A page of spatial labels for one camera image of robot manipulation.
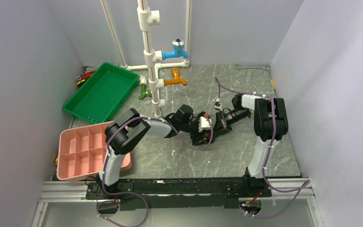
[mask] red tool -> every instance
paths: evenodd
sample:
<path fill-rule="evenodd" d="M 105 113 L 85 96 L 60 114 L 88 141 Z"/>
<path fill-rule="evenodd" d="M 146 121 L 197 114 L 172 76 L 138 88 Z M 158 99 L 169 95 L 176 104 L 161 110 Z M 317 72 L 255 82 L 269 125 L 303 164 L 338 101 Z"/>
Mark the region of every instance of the red tool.
<path fill-rule="evenodd" d="M 83 85 L 87 81 L 87 79 L 90 78 L 93 75 L 93 73 L 95 71 L 96 70 L 89 71 L 89 72 L 86 72 L 86 73 L 76 77 L 76 80 L 77 80 L 76 86 L 81 87 L 81 85 Z"/>

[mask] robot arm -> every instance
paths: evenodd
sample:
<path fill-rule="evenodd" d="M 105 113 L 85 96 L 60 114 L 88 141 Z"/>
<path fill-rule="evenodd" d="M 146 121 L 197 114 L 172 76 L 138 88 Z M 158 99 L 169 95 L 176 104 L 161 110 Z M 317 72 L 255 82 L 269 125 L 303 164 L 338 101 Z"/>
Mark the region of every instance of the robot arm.
<path fill-rule="evenodd" d="M 215 109 L 218 110 L 216 113 L 216 124 L 215 128 L 218 127 L 219 122 L 223 122 L 223 119 L 226 119 L 225 122 L 230 125 L 241 118 L 238 115 L 242 115 L 242 117 L 251 116 L 249 110 L 254 111 L 254 131 L 257 135 L 257 144 L 254 150 L 254 156 L 248 165 L 248 171 L 251 177 L 255 178 L 263 178 L 262 175 L 262 166 L 265 162 L 267 152 L 269 149 L 270 142 L 272 140 L 273 134 L 273 123 L 272 123 L 272 109 L 271 109 L 271 101 L 268 99 L 264 99 L 260 96 L 253 96 L 253 95 L 235 95 L 232 99 L 232 104 L 234 110 L 231 113 L 224 114 L 223 111 L 220 110 L 221 104 L 218 102 L 215 104 Z M 283 135 L 287 134 L 288 131 L 288 122 L 287 122 L 287 115 L 286 115 L 286 108 L 285 102 L 282 98 L 274 98 L 275 104 L 275 115 L 276 115 L 276 136 L 275 140 L 273 141 L 269 158 L 272 157 L 273 151 L 275 147 L 279 144 L 279 141 L 282 139 Z M 242 111 L 248 111 L 246 114 L 241 114 Z M 267 162 L 267 168 L 265 170 L 265 175 L 268 175 L 268 166 L 270 164 L 270 160 Z"/>

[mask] metal frame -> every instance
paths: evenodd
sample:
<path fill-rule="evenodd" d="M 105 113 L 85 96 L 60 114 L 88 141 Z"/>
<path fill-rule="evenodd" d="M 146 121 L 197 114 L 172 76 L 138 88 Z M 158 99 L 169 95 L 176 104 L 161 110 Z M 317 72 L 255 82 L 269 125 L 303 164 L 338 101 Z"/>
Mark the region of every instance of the metal frame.
<path fill-rule="evenodd" d="M 277 189 L 287 190 L 300 187 L 307 178 L 269 178 L 269 182 Z M 272 191 L 272 197 L 261 197 L 262 200 L 276 200 L 292 199 L 295 192 L 281 193 Z M 31 227 L 41 227 L 45 216 L 48 203 L 50 202 L 101 202 L 103 200 L 86 200 L 87 186 L 84 182 L 44 182 L 41 195 L 38 200 L 37 210 L 34 215 L 34 220 Z M 171 194 L 155 194 L 155 196 L 169 196 Z M 240 201 L 246 201 L 252 198 L 239 198 Z M 297 196 L 298 200 L 306 199 L 311 212 L 312 220 L 315 227 L 324 227 L 322 217 L 320 215 L 318 205 L 315 201 L 314 192 L 311 184 L 308 184 L 301 190 Z"/>

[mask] gray marble surface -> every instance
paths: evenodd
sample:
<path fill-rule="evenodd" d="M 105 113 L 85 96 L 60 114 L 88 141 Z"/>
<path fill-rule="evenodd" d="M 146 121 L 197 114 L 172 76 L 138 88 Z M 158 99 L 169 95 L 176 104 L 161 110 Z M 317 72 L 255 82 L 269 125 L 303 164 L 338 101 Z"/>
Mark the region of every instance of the gray marble surface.
<path fill-rule="evenodd" d="M 148 77 L 147 70 L 135 71 Z M 238 91 L 256 91 L 257 93 L 275 96 L 269 75 L 264 70 L 237 70 L 233 65 L 203 65 L 181 68 L 181 77 L 187 86 L 167 86 L 160 91 L 161 98 L 166 100 L 162 115 L 176 111 L 182 104 L 190 105 L 194 113 L 205 111 L 215 119 L 213 109 L 218 93 L 214 78 L 226 87 Z M 159 78 L 172 79 L 170 69 L 161 69 Z M 146 116 L 154 116 L 151 99 L 140 101 L 140 87 L 134 89 L 118 113 L 135 108 Z M 222 107 L 233 108 L 231 100 L 234 93 L 221 89 Z M 89 123 L 75 118 L 73 127 Z M 232 125 L 233 131 L 218 137 L 207 150 L 192 150 L 177 137 L 162 139 L 145 137 L 131 153 L 132 168 L 122 172 L 127 178 L 184 178 L 184 177 L 228 177 L 242 176 L 250 163 L 256 144 L 253 119 L 243 119 Z M 188 134 L 182 133 L 190 142 Z M 271 159 L 271 176 L 297 176 L 300 174 L 294 157 L 290 139 L 284 136 Z"/>

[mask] light purple wall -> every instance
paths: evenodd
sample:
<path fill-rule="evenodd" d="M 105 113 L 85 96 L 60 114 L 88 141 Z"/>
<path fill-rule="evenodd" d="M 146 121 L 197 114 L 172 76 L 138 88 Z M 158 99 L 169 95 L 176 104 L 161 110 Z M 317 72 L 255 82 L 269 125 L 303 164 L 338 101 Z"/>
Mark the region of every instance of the light purple wall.
<path fill-rule="evenodd" d="M 305 0 L 271 77 L 325 226 L 363 227 L 363 1 Z"/>
<path fill-rule="evenodd" d="M 126 62 L 129 65 L 145 64 L 137 1 L 107 2 Z M 302 2 L 193 0 L 191 63 L 270 63 Z M 161 25 L 152 27 L 154 50 L 172 51 L 172 40 L 185 38 L 186 1 L 148 0 L 148 4 L 161 15 Z M 165 61 L 180 62 L 180 59 Z"/>
<path fill-rule="evenodd" d="M 0 227 L 31 225 L 81 72 L 46 0 L 0 0 Z"/>

